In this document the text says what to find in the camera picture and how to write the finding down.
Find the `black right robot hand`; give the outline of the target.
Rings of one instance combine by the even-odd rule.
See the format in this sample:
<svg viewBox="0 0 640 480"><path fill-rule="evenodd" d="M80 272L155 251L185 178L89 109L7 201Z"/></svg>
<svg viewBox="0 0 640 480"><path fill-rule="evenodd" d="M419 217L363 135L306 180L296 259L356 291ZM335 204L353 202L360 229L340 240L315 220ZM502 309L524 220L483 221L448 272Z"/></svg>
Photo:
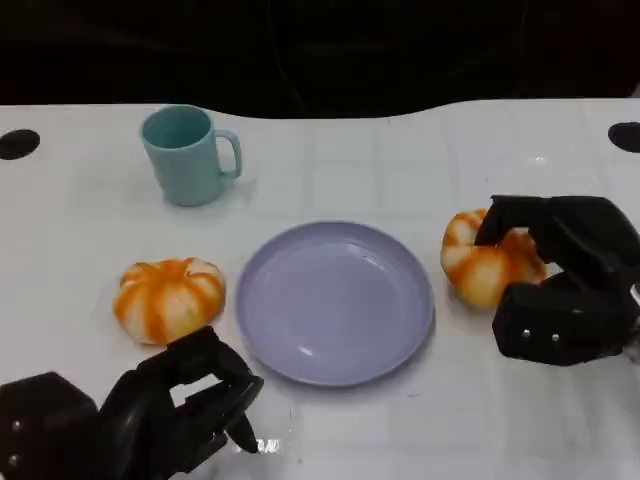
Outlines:
<svg viewBox="0 0 640 480"><path fill-rule="evenodd" d="M499 244L525 228L538 257L597 290L628 288L639 281L639 233L609 199L596 196L494 195L475 243Z"/></svg>

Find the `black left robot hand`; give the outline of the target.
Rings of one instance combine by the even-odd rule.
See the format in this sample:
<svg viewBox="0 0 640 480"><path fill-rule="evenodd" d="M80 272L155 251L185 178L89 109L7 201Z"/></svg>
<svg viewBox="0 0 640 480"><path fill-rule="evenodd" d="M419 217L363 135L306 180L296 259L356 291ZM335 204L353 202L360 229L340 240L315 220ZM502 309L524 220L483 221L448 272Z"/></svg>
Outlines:
<svg viewBox="0 0 640 480"><path fill-rule="evenodd" d="M242 357L203 327L124 373L99 411L94 479L168 479L229 441L258 442L246 415L263 388Z"/></svg>

